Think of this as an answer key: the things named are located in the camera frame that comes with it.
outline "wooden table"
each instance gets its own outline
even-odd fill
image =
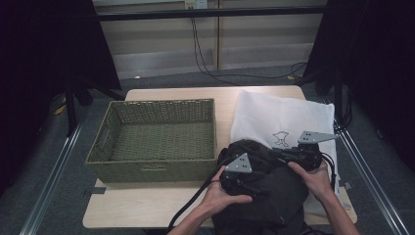
[[[180,100],[213,98],[216,117],[216,155],[230,144],[230,132],[239,92],[265,93],[279,97],[305,99],[297,86],[242,86],[242,87],[203,87],[135,89],[128,92],[126,101],[139,100]],[[202,182],[176,183],[107,183],[99,179],[96,187],[106,187],[105,194],[93,194],[83,218],[87,228],[166,228],[172,217],[196,193]],[[346,211],[353,221],[357,220],[346,191],[341,189]],[[203,198],[201,195],[183,217]],[[306,214],[308,224],[328,224],[326,217]],[[204,227],[213,227],[209,219]]]

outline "printed logo on bag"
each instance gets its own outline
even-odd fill
[[[280,131],[278,133],[272,134],[273,136],[275,136],[278,139],[278,141],[274,142],[274,143],[276,145],[282,145],[284,147],[289,147],[289,144],[287,144],[285,142],[285,138],[287,137],[288,134],[289,134],[289,132],[287,132],[287,131]]]

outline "gray carpet floor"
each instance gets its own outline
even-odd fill
[[[221,73],[255,74],[277,76],[291,72],[291,67],[228,70]],[[230,85],[289,85],[293,81],[283,78],[252,78],[244,76],[219,76],[234,84],[218,81],[200,72],[126,79],[121,81],[126,94],[134,88],[203,87]],[[306,84],[302,91],[307,100],[320,101],[314,92],[314,84]],[[37,234],[145,234],[140,229],[87,229],[82,225],[83,214],[89,202],[84,191],[91,189],[96,177],[85,165],[86,156],[98,132],[106,108],[111,101],[108,97],[91,91],[94,102],[89,107],[77,105],[77,112],[85,114],[85,122],[78,140],[69,156],[52,201],[44,214]],[[353,120],[347,128],[369,164],[381,186],[391,199],[410,233],[415,233],[415,173],[399,159],[388,139],[380,139],[371,119],[358,104],[353,104]],[[56,158],[66,140],[68,119],[65,112],[49,116],[39,133],[36,148],[23,165],[23,172],[13,186],[0,199],[0,234],[19,234],[34,203],[36,202]],[[339,171],[343,181],[350,182],[347,190],[358,214],[356,226],[362,234],[392,234],[391,227],[368,191],[345,146],[337,143]],[[330,231],[328,226],[316,228]]]

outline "person's arm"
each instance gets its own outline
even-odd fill
[[[301,176],[310,192],[323,205],[334,234],[359,234],[330,185],[327,164],[324,161],[311,172],[305,171],[296,163],[289,163],[288,166]]]
[[[169,235],[192,235],[195,234],[201,224],[212,217],[214,214],[221,212],[226,207],[234,203],[250,203],[253,198],[248,195],[229,196],[220,185],[219,176],[225,166],[223,166],[216,176],[211,180],[207,192],[201,203],[197,205]]]

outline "white cloth bag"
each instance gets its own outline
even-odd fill
[[[250,139],[268,148],[292,148],[307,131],[333,134],[334,106],[293,98],[241,91],[231,129],[231,143]],[[334,140],[319,143],[320,152],[332,157],[337,173],[336,143]],[[339,197],[339,177],[336,194]],[[304,211],[325,215],[321,204],[309,195]]]

